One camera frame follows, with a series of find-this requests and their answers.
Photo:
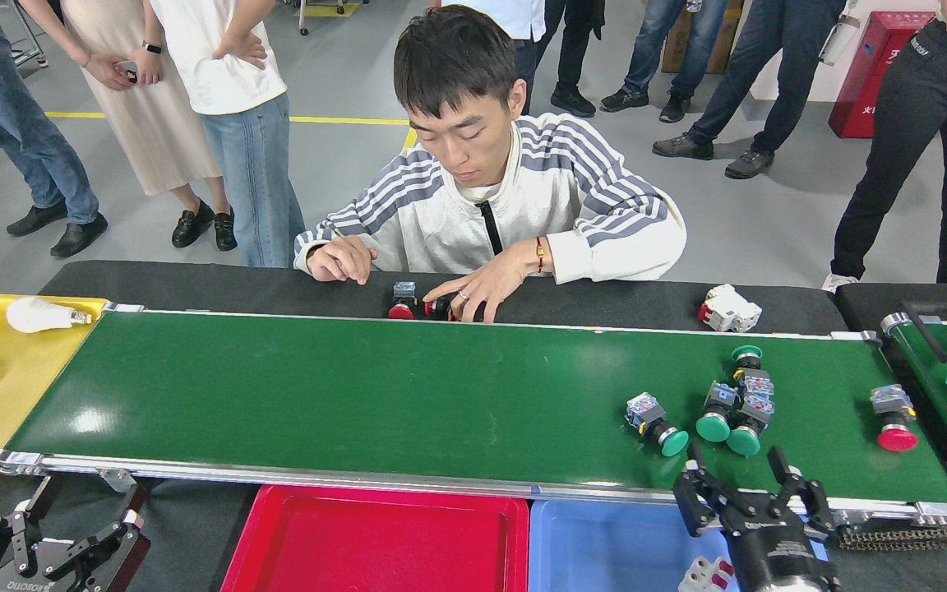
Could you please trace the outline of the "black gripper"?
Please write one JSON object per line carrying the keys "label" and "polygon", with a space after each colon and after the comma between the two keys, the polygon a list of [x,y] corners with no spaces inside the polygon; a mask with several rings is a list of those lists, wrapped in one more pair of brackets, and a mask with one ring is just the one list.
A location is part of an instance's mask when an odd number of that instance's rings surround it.
{"label": "black gripper", "polygon": [[[834,535],[834,515],[823,484],[805,480],[801,471],[785,460],[781,446],[770,447],[768,462],[781,488],[758,512],[751,496],[741,494],[707,471],[700,447],[692,443],[688,461],[673,494],[691,536],[700,537],[714,518],[720,520],[741,591],[838,591],[834,563],[816,557],[811,537]],[[798,495],[809,520],[790,510]]]}
{"label": "black gripper", "polygon": [[49,513],[60,480],[45,476],[29,501],[0,515],[0,591],[109,591],[126,589],[150,541],[136,511],[146,501],[140,486],[127,491],[124,512],[94,535],[50,552],[50,574],[37,568],[40,521]]}

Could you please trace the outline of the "person's left hand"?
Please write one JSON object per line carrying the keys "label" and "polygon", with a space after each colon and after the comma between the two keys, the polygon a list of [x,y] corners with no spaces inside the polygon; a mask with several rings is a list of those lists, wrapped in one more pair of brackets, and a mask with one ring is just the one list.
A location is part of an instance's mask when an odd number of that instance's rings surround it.
{"label": "person's left hand", "polygon": [[424,297],[438,300],[455,294],[452,314],[462,322],[481,320],[493,323],[497,308],[533,273],[552,272],[549,242],[544,237],[529,238],[511,244],[474,273],[436,286]]}

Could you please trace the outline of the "person's right hand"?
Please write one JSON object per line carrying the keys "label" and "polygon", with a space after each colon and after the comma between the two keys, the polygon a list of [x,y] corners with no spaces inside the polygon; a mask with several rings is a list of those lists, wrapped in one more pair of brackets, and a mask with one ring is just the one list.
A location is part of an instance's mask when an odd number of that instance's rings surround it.
{"label": "person's right hand", "polygon": [[354,280],[364,285],[371,276],[372,262],[377,258],[378,251],[366,247],[360,238],[343,236],[309,251],[306,266],[316,281]]}

